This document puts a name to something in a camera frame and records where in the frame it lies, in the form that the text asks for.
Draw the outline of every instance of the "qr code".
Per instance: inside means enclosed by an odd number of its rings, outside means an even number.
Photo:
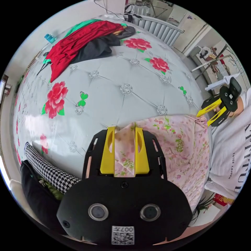
[[[134,227],[112,226],[113,245],[134,245]]]

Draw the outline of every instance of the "person's hand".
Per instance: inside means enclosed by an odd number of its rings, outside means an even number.
[[[214,111],[215,111],[216,113],[218,113],[220,110],[221,110],[221,109],[220,109],[219,106],[217,106],[216,108],[214,108]],[[230,113],[228,114],[228,117],[233,117],[233,115],[234,115],[234,113],[233,113],[233,112],[230,112]]]
[[[218,113],[220,110],[221,110],[221,109],[220,109],[219,106],[217,106],[216,108],[214,108],[214,111],[215,111],[216,113]]]

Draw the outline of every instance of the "camera lens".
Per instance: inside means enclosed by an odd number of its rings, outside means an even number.
[[[160,208],[155,204],[145,205],[140,211],[140,217],[145,221],[154,221],[160,216]]]
[[[102,204],[93,204],[88,209],[88,214],[93,220],[102,221],[108,217],[108,209]]]

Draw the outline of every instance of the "red cloth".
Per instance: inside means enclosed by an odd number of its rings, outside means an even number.
[[[50,82],[53,82],[60,76],[68,67],[71,60],[78,54],[78,51],[88,42],[120,30],[124,30],[121,24],[115,24],[109,21],[99,21],[78,29],[60,40],[52,47],[46,57],[46,59],[52,61],[50,65],[52,69]]]
[[[223,59],[221,59],[220,62],[221,62],[223,65],[225,64],[225,62],[223,61]]]

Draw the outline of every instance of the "pink floral sheet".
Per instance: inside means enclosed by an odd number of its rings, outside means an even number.
[[[159,116],[131,123],[116,132],[116,177],[134,177],[135,127],[157,137],[166,158],[168,180],[183,191],[193,211],[204,191],[209,166],[206,118]]]

